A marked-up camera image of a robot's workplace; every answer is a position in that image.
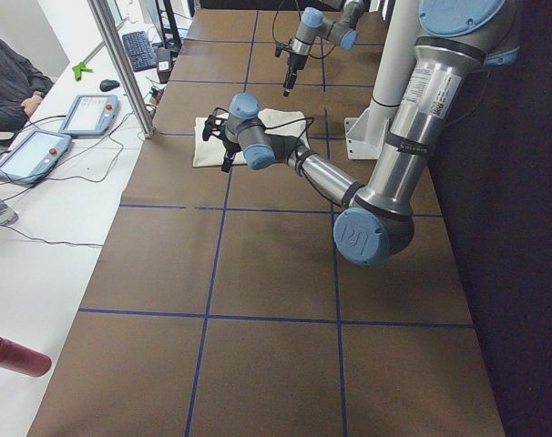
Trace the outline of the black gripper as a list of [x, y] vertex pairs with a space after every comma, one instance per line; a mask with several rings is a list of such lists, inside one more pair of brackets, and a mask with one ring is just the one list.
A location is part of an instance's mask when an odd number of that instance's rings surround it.
[[288, 97], [295, 86], [295, 73], [303, 70], [307, 62], [307, 56], [290, 52], [288, 56], [288, 70], [283, 84], [283, 95]]
[[226, 152], [221, 165], [221, 171], [229, 172], [236, 155], [241, 152], [241, 147], [237, 142], [231, 141], [227, 137], [222, 139], [222, 144]]

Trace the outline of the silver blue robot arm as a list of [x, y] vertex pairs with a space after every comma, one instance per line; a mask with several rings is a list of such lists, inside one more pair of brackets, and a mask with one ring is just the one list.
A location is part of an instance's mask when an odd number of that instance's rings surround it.
[[272, 135], [258, 99], [237, 94], [225, 117], [208, 116], [202, 136], [225, 149], [222, 170], [237, 154], [259, 170], [283, 163], [305, 178], [341, 214], [336, 248], [371, 266], [404, 250], [414, 236], [411, 196], [466, 78], [516, 60], [519, 1], [398, 1], [392, 11], [369, 107], [346, 122], [348, 143], [371, 150], [367, 183], [311, 150], [301, 136]]
[[283, 82], [283, 95], [288, 97], [294, 89], [298, 73], [312, 54], [312, 47], [317, 38], [321, 38], [343, 50], [353, 48], [357, 40], [357, 23], [368, 10], [366, 1], [324, 1], [326, 5], [342, 12], [339, 20], [331, 20], [324, 13], [312, 6], [306, 7], [300, 17], [294, 38], [288, 43], [276, 42], [275, 56], [282, 52], [288, 54], [287, 73]]

